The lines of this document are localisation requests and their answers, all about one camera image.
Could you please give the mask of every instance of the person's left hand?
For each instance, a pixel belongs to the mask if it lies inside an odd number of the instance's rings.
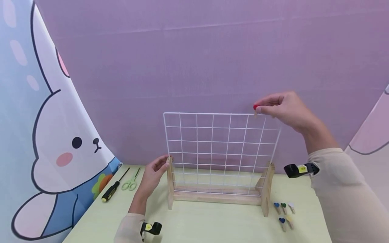
[[[166,162],[167,158],[168,155],[163,155],[146,165],[142,181],[137,190],[137,193],[140,193],[143,198],[147,199],[157,188],[162,175],[170,166],[170,164]]]

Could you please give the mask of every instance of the bunny eye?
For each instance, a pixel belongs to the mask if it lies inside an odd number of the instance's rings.
[[[79,147],[81,147],[81,144],[82,144],[82,140],[81,140],[80,137],[75,137],[75,138],[73,138],[72,146],[73,146],[75,149],[78,149]]]

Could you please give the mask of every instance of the wooden stand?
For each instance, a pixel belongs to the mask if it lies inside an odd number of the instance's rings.
[[[221,189],[214,186],[210,188],[212,193],[201,193],[190,191],[191,188],[186,188],[186,191],[181,191],[180,186],[176,186],[174,178],[174,168],[171,165],[167,171],[168,173],[168,208],[173,207],[173,201],[196,201],[196,202],[210,202],[210,203],[233,203],[233,204],[246,204],[246,205],[260,205],[262,206],[262,212],[265,217],[269,215],[270,205],[270,192],[272,189],[272,180],[275,171],[274,164],[268,162],[267,168],[262,173],[261,178],[258,180],[255,188],[250,188],[250,191],[257,191],[258,196],[239,195],[239,188],[235,189]],[[238,194],[222,194],[221,191],[233,191]]]

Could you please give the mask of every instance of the wooden base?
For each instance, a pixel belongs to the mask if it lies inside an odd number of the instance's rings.
[[[246,205],[261,205],[262,213],[265,217],[269,215],[270,192],[272,189],[272,180],[275,171],[274,164],[270,162],[267,164],[265,171],[258,180],[255,187],[250,188],[250,195],[248,187],[231,187],[220,188],[220,186],[213,185],[209,188],[208,185],[188,187],[188,185],[176,185],[173,173],[173,167],[168,169],[168,208],[173,207],[173,201],[195,201],[195,202],[209,202],[209,203],[233,203]]]
[[[233,203],[246,205],[261,205],[261,197],[246,196],[246,195],[228,195],[228,194],[211,194],[201,192],[174,192],[174,200],[178,201],[194,201],[207,203]]]

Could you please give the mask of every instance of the yellow sticker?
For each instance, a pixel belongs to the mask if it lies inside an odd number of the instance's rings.
[[[307,169],[307,167],[305,165],[302,164],[302,165],[298,166],[298,172],[299,173],[307,173],[308,169]]]
[[[151,224],[146,224],[146,231],[150,231],[152,228]]]

